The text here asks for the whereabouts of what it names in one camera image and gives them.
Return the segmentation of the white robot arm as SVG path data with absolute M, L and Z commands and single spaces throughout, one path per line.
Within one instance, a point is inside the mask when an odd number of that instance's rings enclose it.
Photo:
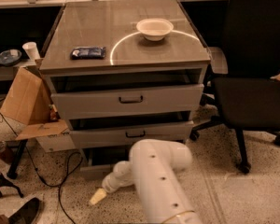
M 188 147 L 174 141 L 143 139 L 129 159 L 115 164 L 90 199 L 95 205 L 122 187 L 135 186 L 148 224 L 203 224 L 175 173 L 192 162 Z

